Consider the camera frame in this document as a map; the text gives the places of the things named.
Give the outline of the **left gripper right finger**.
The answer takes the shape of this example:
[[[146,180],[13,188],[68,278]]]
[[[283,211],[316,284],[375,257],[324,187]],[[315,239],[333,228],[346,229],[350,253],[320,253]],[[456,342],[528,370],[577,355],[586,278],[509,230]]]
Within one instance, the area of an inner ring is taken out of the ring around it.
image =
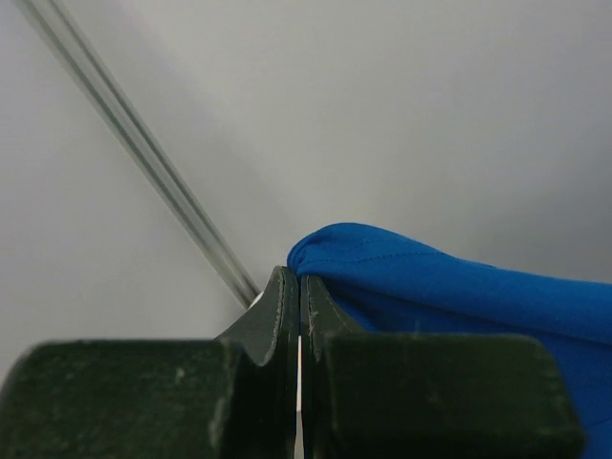
[[[309,458],[578,458],[586,436],[552,356],[517,335],[374,333],[301,280]]]

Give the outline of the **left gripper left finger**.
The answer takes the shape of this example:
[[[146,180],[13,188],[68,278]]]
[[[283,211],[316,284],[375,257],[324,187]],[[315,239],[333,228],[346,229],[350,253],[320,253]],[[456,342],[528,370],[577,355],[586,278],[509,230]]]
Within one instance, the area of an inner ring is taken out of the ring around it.
[[[299,294],[277,267],[215,339],[48,341],[1,389],[5,458],[291,458]]]

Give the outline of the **blue printed t shirt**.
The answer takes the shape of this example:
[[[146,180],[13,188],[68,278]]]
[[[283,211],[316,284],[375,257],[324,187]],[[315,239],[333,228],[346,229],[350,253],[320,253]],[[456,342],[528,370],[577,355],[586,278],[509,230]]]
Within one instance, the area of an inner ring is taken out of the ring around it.
[[[361,326],[379,332],[519,334],[556,358],[587,433],[585,456],[611,454],[611,287],[458,258],[404,235],[337,223],[287,257],[315,275]]]

